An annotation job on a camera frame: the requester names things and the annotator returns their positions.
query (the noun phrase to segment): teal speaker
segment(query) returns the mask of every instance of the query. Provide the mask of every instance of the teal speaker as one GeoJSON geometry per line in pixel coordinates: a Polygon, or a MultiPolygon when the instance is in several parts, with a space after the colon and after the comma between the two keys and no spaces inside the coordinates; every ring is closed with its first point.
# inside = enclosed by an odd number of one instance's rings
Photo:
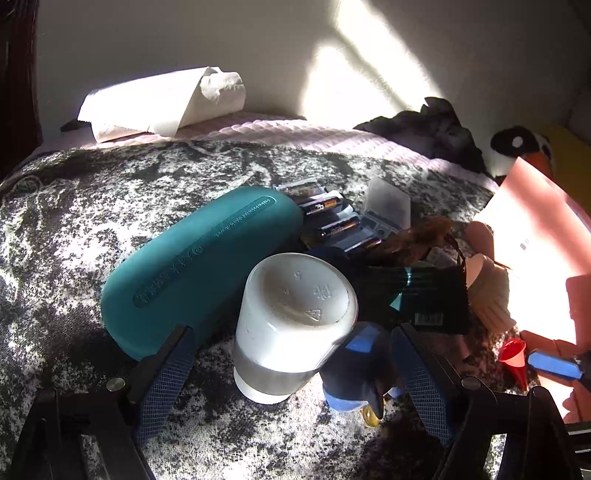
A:
{"type": "Polygon", "coordinates": [[[199,347],[220,323],[250,271],[297,239],[303,216],[289,197],[241,187],[201,207],[133,253],[103,288],[103,322],[140,360],[155,354],[175,325],[199,347]]]}

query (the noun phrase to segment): red funnel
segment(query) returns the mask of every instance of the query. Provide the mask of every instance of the red funnel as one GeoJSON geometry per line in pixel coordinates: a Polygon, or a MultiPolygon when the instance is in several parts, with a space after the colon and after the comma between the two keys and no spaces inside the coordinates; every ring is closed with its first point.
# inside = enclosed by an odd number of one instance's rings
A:
{"type": "Polygon", "coordinates": [[[525,371],[525,342],[521,338],[510,338],[499,351],[499,362],[504,363],[523,391],[527,391],[525,371]]]}

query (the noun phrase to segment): metal screw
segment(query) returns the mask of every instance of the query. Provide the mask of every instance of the metal screw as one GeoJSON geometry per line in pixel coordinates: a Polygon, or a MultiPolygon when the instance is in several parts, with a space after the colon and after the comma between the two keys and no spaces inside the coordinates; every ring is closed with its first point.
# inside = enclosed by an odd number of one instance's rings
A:
{"type": "Polygon", "coordinates": [[[462,378],[462,387],[467,390],[478,390],[480,388],[480,380],[476,377],[464,377],[462,378]]]}
{"type": "Polygon", "coordinates": [[[125,386],[125,380],[121,377],[113,377],[107,380],[107,390],[118,392],[125,386]]]}

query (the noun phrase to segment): bed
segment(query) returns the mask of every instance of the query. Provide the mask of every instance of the bed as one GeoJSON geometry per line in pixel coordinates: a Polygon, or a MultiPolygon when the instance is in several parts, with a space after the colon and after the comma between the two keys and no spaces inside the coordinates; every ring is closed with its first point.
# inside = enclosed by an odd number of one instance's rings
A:
{"type": "MultiPolygon", "coordinates": [[[[0,184],[0,478],[38,388],[100,389],[134,366],[102,326],[102,285],[133,251],[199,206],[241,185],[321,176],[359,208],[369,178],[380,176],[411,196],[413,221],[447,215],[459,235],[496,187],[375,135],[303,120],[239,113],[176,139],[138,135],[102,145],[89,133],[42,146],[0,184]]],[[[331,411],[318,376],[275,406],[245,399],[232,379],[228,325],[199,350],[164,430],[144,449],[157,478],[433,474],[443,451],[408,398],[388,403],[378,428],[358,413],[331,411]]],[[[494,354],[502,338],[475,325],[472,362],[461,373],[506,391],[494,354]]],[[[492,475],[501,452],[499,439],[487,463],[492,475]]],[[[103,478],[99,463],[89,469],[103,478]]]]}

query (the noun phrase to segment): blue mesh grip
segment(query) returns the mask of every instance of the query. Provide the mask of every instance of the blue mesh grip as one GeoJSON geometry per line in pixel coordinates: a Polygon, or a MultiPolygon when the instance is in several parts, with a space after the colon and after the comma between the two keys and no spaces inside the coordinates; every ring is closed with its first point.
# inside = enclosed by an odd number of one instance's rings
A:
{"type": "Polygon", "coordinates": [[[195,363],[195,350],[195,335],[189,330],[169,355],[141,404],[139,428],[135,433],[140,445],[160,433],[195,363]]]}
{"type": "Polygon", "coordinates": [[[392,357],[427,433],[448,446],[456,434],[450,399],[437,388],[418,352],[400,329],[392,333],[392,357]]]}

